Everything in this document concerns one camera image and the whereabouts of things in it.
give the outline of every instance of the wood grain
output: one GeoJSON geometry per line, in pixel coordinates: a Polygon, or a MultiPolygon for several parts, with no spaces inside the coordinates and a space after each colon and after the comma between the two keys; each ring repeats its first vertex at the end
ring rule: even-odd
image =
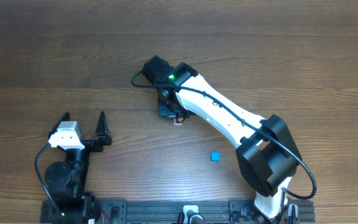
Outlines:
{"type": "MultiPolygon", "coordinates": [[[[113,145],[88,174],[99,197],[255,197],[221,134],[160,119],[155,91],[131,86],[155,54],[281,116],[318,181],[317,221],[358,222],[358,0],[0,0],[0,222],[39,221],[34,157],[65,111],[87,137],[106,113],[113,145]]],[[[47,151],[42,170],[63,158],[47,151]]],[[[304,171],[290,189],[311,190],[304,171]]]]}

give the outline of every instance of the blue cube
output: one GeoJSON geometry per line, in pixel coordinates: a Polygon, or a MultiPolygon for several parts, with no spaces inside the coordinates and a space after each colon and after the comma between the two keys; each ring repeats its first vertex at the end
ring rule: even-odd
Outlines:
{"type": "Polygon", "coordinates": [[[219,162],[220,160],[221,160],[220,152],[211,152],[211,161],[212,162],[219,162]]]}

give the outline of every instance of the tabletop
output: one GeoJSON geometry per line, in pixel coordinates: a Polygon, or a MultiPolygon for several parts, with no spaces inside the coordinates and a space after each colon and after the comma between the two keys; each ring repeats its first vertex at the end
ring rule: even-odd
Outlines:
{"type": "MultiPolygon", "coordinates": [[[[222,134],[159,118],[156,91],[131,86],[153,55],[283,118],[318,183],[316,221],[358,222],[358,0],[0,0],[0,222],[39,221],[34,158],[66,111],[89,138],[106,113],[113,144],[88,172],[97,197],[254,199],[222,134]]],[[[48,150],[42,173],[61,160],[48,150]]],[[[310,192],[301,168],[290,190],[310,192]]]]}

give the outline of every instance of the blue square block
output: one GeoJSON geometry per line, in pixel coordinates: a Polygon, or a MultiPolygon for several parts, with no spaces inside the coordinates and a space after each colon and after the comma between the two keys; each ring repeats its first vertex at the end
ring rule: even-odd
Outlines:
{"type": "Polygon", "coordinates": [[[211,161],[218,162],[221,160],[221,153],[220,152],[211,152],[211,161]]]}

